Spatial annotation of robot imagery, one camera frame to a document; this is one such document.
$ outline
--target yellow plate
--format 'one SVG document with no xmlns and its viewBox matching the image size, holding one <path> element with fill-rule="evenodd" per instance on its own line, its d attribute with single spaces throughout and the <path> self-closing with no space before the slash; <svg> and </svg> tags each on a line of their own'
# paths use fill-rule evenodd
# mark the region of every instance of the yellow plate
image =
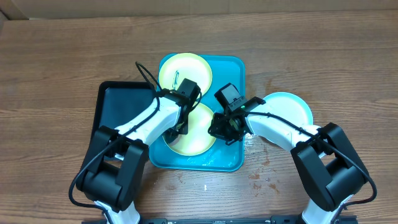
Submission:
<svg viewBox="0 0 398 224">
<path fill-rule="evenodd" d="M 159 83 L 162 88 L 176 90 L 184 78 L 196 82 L 202 95 L 205 95 L 210 88 L 213 74 L 209 63 L 192 53 L 176 54 L 167 59 L 160 68 Z"/>
<path fill-rule="evenodd" d="M 206 105 L 199 105 L 188 115 L 188 134 L 180 134 L 168 144 L 174 152 L 183 156 L 195 156 L 206 152 L 216 138 L 207 133 L 213 119 L 213 112 Z"/>
</svg>

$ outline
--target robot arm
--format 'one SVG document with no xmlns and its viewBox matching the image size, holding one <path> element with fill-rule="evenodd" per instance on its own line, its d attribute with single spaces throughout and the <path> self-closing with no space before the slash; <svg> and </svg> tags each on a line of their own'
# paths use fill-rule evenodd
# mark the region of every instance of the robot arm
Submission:
<svg viewBox="0 0 398 224">
<path fill-rule="evenodd" d="M 368 175 L 339 126 L 330 123 L 321 128 L 287 121 L 283 118 L 284 111 L 276 110 L 257 97 L 245 99 L 230 83 L 217 91 L 215 97 L 224 108 L 224 113 L 215 113 L 209 134 L 224 139 L 228 145 L 242 141 L 246 133 L 257 134 L 291 153 L 304 189 L 311 198 L 301 216 L 303 223 L 329 224 L 338 209 L 367 182 L 344 157 L 335 155 L 336 158 L 326 166 L 320 160 L 333 153 L 325 146 L 329 144 L 343 152 Z"/>
<path fill-rule="evenodd" d="M 177 91 L 161 90 L 158 93 L 159 111 L 126 137 L 122 135 L 157 109 L 157 99 L 130 122 L 116 129 L 102 126 L 94 133 L 81 167 L 86 167 L 90 162 L 91 165 L 77 178 L 76 187 L 88 199 L 104 207 L 113 224 L 138 223 L 139 214 L 133 200 L 141 185 L 142 173 L 149 157 L 148 148 L 163 133 L 171 140 L 178 134 L 187 134 L 188 114 L 199 93 L 200 88 L 195 82 L 184 79 Z M 117 144 L 113 144 L 105 155 L 92 162 L 108 144 L 116 140 Z M 117 168 L 105 162 L 104 156 L 116 157 L 123 163 Z"/>
</svg>

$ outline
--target black clamp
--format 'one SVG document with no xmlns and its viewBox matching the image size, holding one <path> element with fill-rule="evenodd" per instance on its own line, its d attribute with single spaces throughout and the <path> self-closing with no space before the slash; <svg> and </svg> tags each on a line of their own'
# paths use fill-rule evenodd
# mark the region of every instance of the black clamp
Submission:
<svg viewBox="0 0 398 224">
<path fill-rule="evenodd" d="M 81 169 L 117 138 L 120 138 L 117 130 L 100 127 L 91 139 Z M 114 157 L 116 153 L 124 156 L 120 168 L 104 161 L 104 156 Z M 137 196 L 148 158 L 148 145 L 141 140 L 124 138 L 87 168 L 76 187 L 88 199 L 104 202 L 115 212 L 124 211 Z"/>
<path fill-rule="evenodd" d="M 200 87 L 197 83 L 186 78 L 182 80 L 177 90 L 163 89 L 159 92 L 159 96 L 168 98 L 181 107 L 177 124 L 164 133 L 166 142 L 172 142 L 179 134 L 188 134 L 188 115 L 199 94 Z"/>
<path fill-rule="evenodd" d="M 336 124 L 329 123 L 318 129 L 315 138 L 327 143 L 355 162 L 365 173 L 368 171 L 359 158 L 344 131 Z M 331 155 L 333 151 L 314 138 L 299 142 L 292 154 L 298 174 L 308 196 L 323 210 L 334 211 L 348 196 L 356 194 L 367 182 L 362 173 L 343 157 L 335 154 L 335 159 L 326 166 L 319 158 L 321 153 Z"/>
<path fill-rule="evenodd" d="M 245 134 L 252 134 L 246 124 L 246 116 L 235 115 L 251 111 L 266 102 L 258 97 L 247 100 L 231 83 L 218 90 L 214 96 L 223 107 L 224 113 L 214 113 L 208 133 L 225 140 L 225 144 L 228 146 L 236 141 L 242 141 Z"/>
</svg>

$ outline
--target wooden table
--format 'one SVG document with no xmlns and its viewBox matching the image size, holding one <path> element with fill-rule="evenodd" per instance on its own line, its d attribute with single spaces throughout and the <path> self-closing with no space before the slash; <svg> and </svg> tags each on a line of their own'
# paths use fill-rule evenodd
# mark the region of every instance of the wooden table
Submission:
<svg viewBox="0 0 398 224">
<path fill-rule="evenodd" d="M 157 73 L 171 52 L 240 57 L 248 98 L 291 92 L 310 105 L 315 124 L 342 126 L 379 190 L 373 203 L 344 214 L 361 223 L 398 220 L 398 11 L 347 11 L 5 22 L 0 223 L 101 217 L 67 197 L 88 147 L 98 87 L 142 81 L 134 62 Z M 148 162 L 137 210 L 166 218 L 302 212 L 308 196 L 291 156 L 257 136 L 245 145 L 234 173 Z M 367 184 L 355 198 L 370 194 Z"/>
</svg>

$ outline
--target blue tray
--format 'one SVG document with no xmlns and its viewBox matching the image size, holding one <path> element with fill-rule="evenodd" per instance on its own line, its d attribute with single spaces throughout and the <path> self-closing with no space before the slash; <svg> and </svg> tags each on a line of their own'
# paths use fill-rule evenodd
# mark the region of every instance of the blue tray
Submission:
<svg viewBox="0 0 398 224">
<path fill-rule="evenodd" d="M 167 59 L 175 54 L 169 54 L 162 59 L 159 70 Z M 214 97 L 216 91 L 228 83 L 236 86 L 240 93 L 245 92 L 245 68 L 243 61 L 232 56 L 201 55 L 210 65 L 213 81 L 210 89 L 201 103 L 214 112 L 222 112 L 222 107 Z M 150 161 L 157 167 L 168 169 L 189 169 L 233 172 L 243 165 L 243 141 L 227 146 L 225 141 L 217 139 L 212 147 L 197 156 L 182 156 L 173 152 L 159 137 L 149 148 Z"/>
</svg>

